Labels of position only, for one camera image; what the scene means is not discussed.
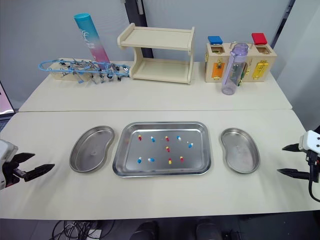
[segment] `white table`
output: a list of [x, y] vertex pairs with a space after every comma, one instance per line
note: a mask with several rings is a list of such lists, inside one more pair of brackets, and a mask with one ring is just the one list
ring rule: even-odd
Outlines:
[[232, 96], [221, 83], [205, 82], [204, 63], [195, 62], [191, 84], [132, 80], [94, 84], [54, 80], [37, 87], [20, 112], [47, 111], [208, 111], [291, 109], [269, 73], [265, 82], [246, 82]]
[[[203, 175], [121, 178], [112, 170], [122, 129], [135, 121], [200, 121], [209, 131], [212, 165]], [[86, 130], [108, 125], [115, 131], [105, 165], [83, 174], [69, 167], [73, 145]], [[238, 174], [224, 163], [221, 132], [238, 127], [259, 149], [261, 163], [252, 174]], [[31, 170], [55, 164], [46, 175], [0, 191], [0, 218], [135, 219], [237, 215], [319, 210], [308, 181], [277, 169], [308, 171], [304, 153], [281, 148], [305, 132], [292, 110], [20, 112], [1, 138], [36, 155], [20, 165]], [[320, 185], [313, 191], [320, 196]]]

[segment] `stainless steel tray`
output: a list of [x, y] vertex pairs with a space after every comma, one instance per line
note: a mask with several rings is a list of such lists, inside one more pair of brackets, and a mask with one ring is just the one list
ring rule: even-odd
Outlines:
[[211, 165], [201, 122], [134, 122], [126, 126], [113, 161], [120, 177], [197, 175]]
[[228, 128], [221, 134], [225, 161], [234, 171], [249, 174], [260, 164], [258, 148], [252, 137], [238, 128]]
[[75, 143], [70, 155], [70, 167], [78, 173], [101, 168], [115, 133], [109, 126], [96, 126], [86, 131]]

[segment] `black shoe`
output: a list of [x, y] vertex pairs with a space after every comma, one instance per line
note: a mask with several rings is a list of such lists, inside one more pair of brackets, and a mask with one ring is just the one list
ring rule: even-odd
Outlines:
[[158, 238], [158, 223], [156, 221], [146, 221], [135, 230], [130, 240], [158, 240]]
[[223, 240], [221, 230], [210, 219], [201, 219], [195, 229], [196, 240]]

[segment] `robotic arm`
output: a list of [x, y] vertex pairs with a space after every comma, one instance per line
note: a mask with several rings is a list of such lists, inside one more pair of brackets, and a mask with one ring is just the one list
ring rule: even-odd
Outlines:
[[312, 193], [312, 183], [319, 182], [320, 173], [320, 127], [315, 131], [307, 131], [300, 137], [299, 143], [285, 146], [282, 150], [290, 152], [305, 152], [310, 172], [298, 171], [297, 169], [284, 168], [278, 169], [278, 172], [295, 179], [309, 180], [309, 194], [312, 199], [320, 203], [320, 199], [316, 198]]
[[33, 157], [34, 153], [16, 154], [18, 147], [8, 141], [0, 139], [0, 190], [16, 184], [20, 178], [28, 182], [49, 172], [55, 165], [44, 164], [31, 171], [18, 169], [19, 164]]

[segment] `clear plastic bottle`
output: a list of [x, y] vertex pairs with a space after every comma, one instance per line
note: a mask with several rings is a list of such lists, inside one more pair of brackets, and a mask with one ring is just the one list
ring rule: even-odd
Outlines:
[[236, 92], [239, 79], [246, 64], [248, 45], [245, 43], [236, 44], [230, 52], [228, 66], [222, 81], [222, 92], [226, 95], [233, 95]]

